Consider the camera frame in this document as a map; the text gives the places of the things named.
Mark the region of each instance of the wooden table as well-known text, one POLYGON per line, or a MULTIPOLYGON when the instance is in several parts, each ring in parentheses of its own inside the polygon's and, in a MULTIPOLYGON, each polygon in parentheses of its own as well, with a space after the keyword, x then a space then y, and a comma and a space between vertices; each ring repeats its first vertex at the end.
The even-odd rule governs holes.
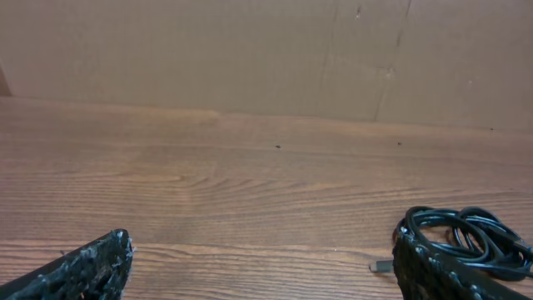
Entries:
POLYGON ((401 299, 367 265, 407 208, 533 243, 532 183, 515 132, 0 98, 0 283, 126 228, 126 299, 401 299))

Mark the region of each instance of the wall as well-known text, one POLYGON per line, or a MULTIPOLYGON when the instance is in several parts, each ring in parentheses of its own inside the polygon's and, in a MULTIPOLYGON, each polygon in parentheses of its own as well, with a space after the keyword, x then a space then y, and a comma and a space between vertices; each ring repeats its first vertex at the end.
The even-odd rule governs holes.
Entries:
POLYGON ((529 0, 0 0, 27 98, 533 132, 529 0))

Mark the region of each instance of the cable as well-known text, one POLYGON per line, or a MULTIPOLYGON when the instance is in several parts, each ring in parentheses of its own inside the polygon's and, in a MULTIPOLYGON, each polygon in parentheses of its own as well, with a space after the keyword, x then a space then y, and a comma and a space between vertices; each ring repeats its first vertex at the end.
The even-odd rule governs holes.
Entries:
POLYGON ((395 233, 398 230, 413 234, 459 262, 486 271, 494 278, 506 281, 533 278, 533 272, 530 272, 533 265, 531 247, 525 246, 516 232, 482 208, 466 207, 458 212, 452 209, 412 207, 398 223, 395 233), (452 244, 429 241, 421 232, 422 228, 435 226, 452 228, 452 244), (465 242, 461 241, 460 232, 465 242))

